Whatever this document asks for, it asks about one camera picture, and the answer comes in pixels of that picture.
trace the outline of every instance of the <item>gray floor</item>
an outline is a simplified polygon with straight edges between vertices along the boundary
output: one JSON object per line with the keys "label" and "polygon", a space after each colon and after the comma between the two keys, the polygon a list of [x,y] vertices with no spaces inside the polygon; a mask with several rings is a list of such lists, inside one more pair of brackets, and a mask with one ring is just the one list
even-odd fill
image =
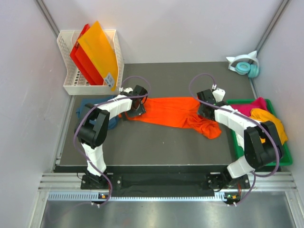
{"label": "gray floor", "polygon": [[[226,90],[225,99],[254,98],[249,80],[228,70],[227,62],[126,64],[123,78],[143,76],[152,86],[150,97],[190,96],[188,85],[197,74],[210,73],[218,87]],[[127,81],[124,87],[146,86],[140,79]],[[193,92],[211,88],[208,77],[193,85]],[[60,165],[86,165],[85,159],[74,149],[72,138],[77,123],[77,96]],[[121,121],[108,131],[104,143],[104,160],[108,165],[164,165],[164,164],[229,164],[235,160],[230,131],[221,126],[219,138],[210,140],[192,129],[178,129],[137,121]]]}
{"label": "gray floor", "polygon": [[100,209],[89,203],[74,207],[78,203],[47,202],[41,227],[295,228],[281,192],[252,192],[236,208],[223,202],[109,202]]}

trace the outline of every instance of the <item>yellow cloth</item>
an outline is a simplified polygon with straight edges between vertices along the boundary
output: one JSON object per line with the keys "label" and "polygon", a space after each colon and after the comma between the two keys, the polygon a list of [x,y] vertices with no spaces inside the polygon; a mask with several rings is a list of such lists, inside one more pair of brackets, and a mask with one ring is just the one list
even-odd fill
{"label": "yellow cloth", "polygon": [[259,120],[261,122],[266,122],[268,120],[273,122],[275,124],[277,133],[280,137],[281,144],[283,145],[288,140],[287,135],[284,131],[283,124],[281,123],[281,121],[278,118],[276,118],[270,112],[265,111],[265,110],[260,109],[260,108],[254,108],[254,109],[251,110],[251,117],[250,118],[255,119],[255,120]]}

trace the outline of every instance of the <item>blue ear cushion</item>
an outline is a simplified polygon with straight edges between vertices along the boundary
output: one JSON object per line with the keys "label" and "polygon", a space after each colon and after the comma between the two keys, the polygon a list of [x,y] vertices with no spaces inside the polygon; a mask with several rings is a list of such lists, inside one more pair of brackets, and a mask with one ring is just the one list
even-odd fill
{"label": "blue ear cushion", "polygon": [[253,78],[258,76],[260,72],[260,69],[257,67],[257,65],[251,64],[250,72],[248,73],[248,77]]}
{"label": "blue ear cushion", "polygon": [[247,62],[239,62],[239,63],[236,65],[235,69],[236,69],[236,72],[237,72],[238,74],[240,74],[240,75],[245,75],[245,74],[247,74],[247,73],[250,71],[251,66],[250,66],[250,64],[247,63]]}

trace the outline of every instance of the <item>pink cloth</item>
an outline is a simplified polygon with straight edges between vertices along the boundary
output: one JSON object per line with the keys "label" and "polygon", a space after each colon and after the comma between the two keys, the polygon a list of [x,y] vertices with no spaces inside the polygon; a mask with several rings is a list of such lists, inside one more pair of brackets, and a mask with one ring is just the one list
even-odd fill
{"label": "pink cloth", "polygon": [[232,108],[237,109],[240,113],[244,114],[245,116],[250,117],[251,116],[251,110],[254,108],[260,108],[265,111],[268,111],[267,109],[267,103],[264,98],[259,97],[257,100],[252,102],[251,104],[232,104]]}

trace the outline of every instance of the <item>sticker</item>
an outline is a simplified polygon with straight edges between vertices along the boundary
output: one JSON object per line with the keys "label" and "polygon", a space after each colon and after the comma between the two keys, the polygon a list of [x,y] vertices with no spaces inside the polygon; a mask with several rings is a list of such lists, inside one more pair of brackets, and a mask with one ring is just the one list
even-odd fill
{"label": "sticker", "polygon": [[111,73],[109,72],[108,75],[105,77],[105,82],[107,85],[112,88],[114,86],[115,80],[112,77]]}

